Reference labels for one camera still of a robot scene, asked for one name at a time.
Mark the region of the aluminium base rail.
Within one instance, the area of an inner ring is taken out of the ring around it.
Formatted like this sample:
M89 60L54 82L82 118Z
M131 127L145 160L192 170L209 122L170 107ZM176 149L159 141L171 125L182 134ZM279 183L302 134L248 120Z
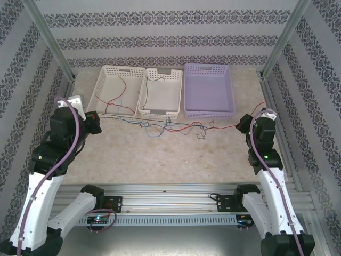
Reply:
M163 185L96 185L104 189L106 196L122 196L123 214L183 214L217 212L213 193L233 194L239 183L211 184L163 184ZM53 203L51 216L64 210L84 185L61 185ZM295 210L306 208L311 203L310 193L298 191L289 182L288 194Z

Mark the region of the white perforated plastic basket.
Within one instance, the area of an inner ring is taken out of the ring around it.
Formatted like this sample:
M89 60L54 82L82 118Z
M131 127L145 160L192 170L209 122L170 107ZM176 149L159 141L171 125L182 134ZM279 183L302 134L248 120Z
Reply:
M104 65L87 111L102 115L135 117L145 68Z
M141 117L176 120L180 113L182 80L182 70L147 68L137 108Z

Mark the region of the aluminium side rail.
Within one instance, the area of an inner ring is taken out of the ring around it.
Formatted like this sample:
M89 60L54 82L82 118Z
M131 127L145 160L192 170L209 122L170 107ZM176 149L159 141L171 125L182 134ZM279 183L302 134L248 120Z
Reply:
M64 94L64 98L65 99L69 99L74 91L74 87L75 87L75 83L76 83L76 79L77 77L75 76L74 78L72 78L66 88L65 94Z
M288 143L285 137L285 133L282 127L282 124L280 122L280 114L279 111L277 110L277 107L275 105L275 100L273 98L273 95L271 93L269 84L267 82L267 80L260 78L259 79L259 83L262 89L262 93L264 96L264 99L266 101L266 105L271 108L272 110L274 110L277 114L277 118L276 118L276 140L277 140L277 145L280 151L280 155L282 158L282 162L284 165L284 169L285 169L285 173L289 178L292 178L293 183L295 184L295 188L298 192L304 192L304 189L302 187L302 184L299 180L298 177L298 173L296 170L296 166L294 163L294 160L292 158L292 155L290 153L289 147L288 147Z

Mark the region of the aluminium frame post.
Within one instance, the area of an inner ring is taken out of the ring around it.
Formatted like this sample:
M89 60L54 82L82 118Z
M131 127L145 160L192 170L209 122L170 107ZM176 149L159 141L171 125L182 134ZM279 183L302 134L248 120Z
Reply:
M23 2L24 7L27 9L31 18L33 19L33 22L36 24L47 46L52 51L54 57L56 58L59 66L61 67L68 81L75 78L75 74L72 71L70 64L68 63L67 58L64 56L43 14L38 8L36 1L35 0L21 0L21 1Z
M288 40L290 39L292 33L295 30L299 20L301 19L302 15L304 14L307 6L309 5L311 0L298 0L295 8L293 9L288 21L280 34L275 46L270 53L264 68L260 72L260 76L262 79L265 79L269 76L272 68L274 67L277 59L279 58L282 50L284 49L285 45L287 44Z

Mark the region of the purple perforated plastic basket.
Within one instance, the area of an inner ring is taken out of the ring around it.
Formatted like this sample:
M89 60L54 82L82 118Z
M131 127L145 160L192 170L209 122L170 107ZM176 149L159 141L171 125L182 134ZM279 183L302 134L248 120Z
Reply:
M230 66L187 63L184 111L191 119L229 119L235 114Z

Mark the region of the grey metal base sheet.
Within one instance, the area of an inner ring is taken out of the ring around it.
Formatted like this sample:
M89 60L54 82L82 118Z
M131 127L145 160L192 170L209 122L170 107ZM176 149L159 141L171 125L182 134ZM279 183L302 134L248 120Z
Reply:
M234 226L76 227L58 256L261 256L257 230Z

